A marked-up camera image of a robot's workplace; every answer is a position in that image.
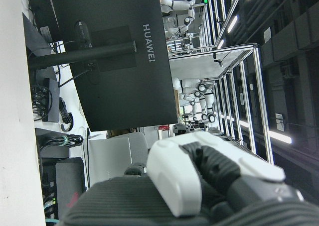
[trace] gray fabric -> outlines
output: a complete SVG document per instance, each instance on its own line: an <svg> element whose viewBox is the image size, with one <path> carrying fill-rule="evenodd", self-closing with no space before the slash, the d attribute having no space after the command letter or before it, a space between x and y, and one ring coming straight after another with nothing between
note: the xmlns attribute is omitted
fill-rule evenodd
<svg viewBox="0 0 319 226"><path fill-rule="evenodd" d="M207 184L203 185L202 193L203 198L215 203L222 200ZM205 205L202 202L197 216L175 218L149 177L113 178L92 186L58 225L209 226L211 218Z"/></svg>
<svg viewBox="0 0 319 226"><path fill-rule="evenodd" d="M145 136L141 132L119 135L113 138L128 138L131 148L132 163L146 164L149 147Z"/></svg>

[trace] white desk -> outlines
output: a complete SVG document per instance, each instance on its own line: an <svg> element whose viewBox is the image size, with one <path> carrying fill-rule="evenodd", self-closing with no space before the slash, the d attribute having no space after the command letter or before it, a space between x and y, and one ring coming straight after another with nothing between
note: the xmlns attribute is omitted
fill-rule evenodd
<svg viewBox="0 0 319 226"><path fill-rule="evenodd" d="M21 0L0 0L1 225L45 225Z"/></svg>

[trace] monitor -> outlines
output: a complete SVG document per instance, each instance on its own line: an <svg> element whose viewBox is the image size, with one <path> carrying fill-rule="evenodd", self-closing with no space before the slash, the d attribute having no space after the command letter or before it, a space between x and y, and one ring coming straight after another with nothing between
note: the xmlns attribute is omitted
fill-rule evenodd
<svg viewBox="0 0 319 226"><path fill-rule="evenodd" d="M134 41L136 53L71 63L91 131L177 122L159 0L52 0L66 51ZM81 42L79 25L89 41Z"/></svg>

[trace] aluminum frame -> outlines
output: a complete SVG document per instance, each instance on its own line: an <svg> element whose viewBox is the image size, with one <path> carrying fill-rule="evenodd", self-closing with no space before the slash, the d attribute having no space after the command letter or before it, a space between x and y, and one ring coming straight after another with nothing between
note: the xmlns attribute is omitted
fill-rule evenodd
<svg viewBox="0 0 319 226"><path fill-rule="evenodd" d="M226 28L230 24L234 10L239 0L230 0L231 7L229 8L229 10L226 9L226 1L227 0L208 0L208 4L204 5L205 13L203 13L203 21L201 28L201 47L211 46L211 49L216 48L222 40L222 36Z"/></svg>
<svg viewBox="0 0 319 226"><path fill-rule="evenodd" d="M227 84L227 75L222 78L224 80L224 92L225 92L225 97L226 97L226 107L227 107L227 117L229 117L229 125L230 125L230 136L232 139L235 139L235 132L234 132L234 125L233 125L233 117L231 113L231 105L230 105L230 100L229 100L229 91L228 91L228 84Z"/></svg>
<svg viewBox="0 0 319 226"><path fill-rule="evenodd" d="M206 49L208 50L211 46L198 48L199 50ZM264 134L264 141L265 141L265 149L266 149L266 157L267 161L270 164L274 164L273 161L273 153L272 153L272 147L271 147L271 141L269 136L269 125L268 125L268 116L267 116L267 109L266 109L266 101L265 101L265 94L264 94L264 88L263 88L263 80L262 80L262 71L261 71L261 60L260 60L260 52L258 49L257 44L250 44L250 45L239 45L234 47L228 47L224 49L219 50L212 50L207 51L203 53L196 53L192 56L187 56L188 58L198 58L200 56L210 56L214 53L230 53L234 49L241 50L242 53L234 59L234 61L229 64L229 66L225 67L225 71L214 78L207 78L202 79L203 83L209 84L214 83L214 93L215 93L215 100L216 100L216 114L217 118L219 119L220 123L220 131L221 133L226 135L226 138L229 138L231 140L234 139L235 134L233 133L232 129L229 131L229 127L232 128L233 124L236 124L237 130L238 130L238 144L243 145L243 136L242 136L242 125L240 124L240 115L238 110L238 101L237 101L237 95L236 95L236 86L235 86L235 78L233 74L233 69L238 67L240 69L240 76L241 76L241 82L243 87L243 96L244 96L244 105L245 105L245 112L246 112L246 120L248 124L248 132L249 132L249 140L250 140L250 146L251 146L251 152L253 154L257 154L256 152L256 145L255 145L255 138L254 138L254 132L253 132L253 125L252 125L252 118L251 118L251 111L250 111L250 102L249 102L249 92L247 88L247 82L246 82L246 73L245 73L245 63L244 60L249 57L253 56L254 59L254 67L255 67L255 73L256 73L256 80L257 80L257 90L258 90L258 98L259 98L259 107L260 107L260 113L261 113L261 119L262 119L262 127L263 127L263 134ZM179 56L176 56L173 59L170 59L170 61L178 61ZM230 85L227 84L226 75L229 75L230 78ZM231 100L232 105L234 107L234 117L235 121L232 121L232 112L230 108L230 96L228 93L228 87L231 89ZM224 114L224 123L225 127L223 127L223 120L222 120L222 114ZM230 119L230 126L228 126L228 120L227 117Z"/></svg>
<svg viewBox="0 0 319 226"><path fill-rule="evenodd" d="M218 83L219 83L219 90L220 90L221 105L223 107L225 131L226 131L226 135L229 136L229 128L228 128L228 122L227 122L227 110L226 110L225 99L224 99L224 94L223 94L224 92L223 92L222 79L219 79Z"/></svg>

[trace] white robot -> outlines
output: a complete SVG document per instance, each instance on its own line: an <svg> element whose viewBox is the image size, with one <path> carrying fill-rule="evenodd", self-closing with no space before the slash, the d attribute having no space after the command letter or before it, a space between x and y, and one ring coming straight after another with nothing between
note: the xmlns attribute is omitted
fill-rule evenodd
<svg viewBox="0 0 319 226"><path fill-rule="evenodd" d="M208 123L209 127L218 127L218 121L213 111L214 93L198 78L187 78L179 80L174 77L173 88L180 93L180 99L187 100L193 106L193 119L196 118L197 107L195 103L199 99L203 122Z"/></svg>
<svg viewBox="0 0 319 226"><path fill-rule="evenodd" d="M196 0L159 0L162 13L169 13L173 10L187 10L195 4Z"/></svg>
<svg viewBox="0 0 319 226"><path fill-rule="evenodd" d="M185 34L189 25L195 19L194 4L196 0L160 0L162 13L169 13L173 10L188 10L188 17L184 19L184 25L165 30L166 38L172 38L178 34Z"/></svg>

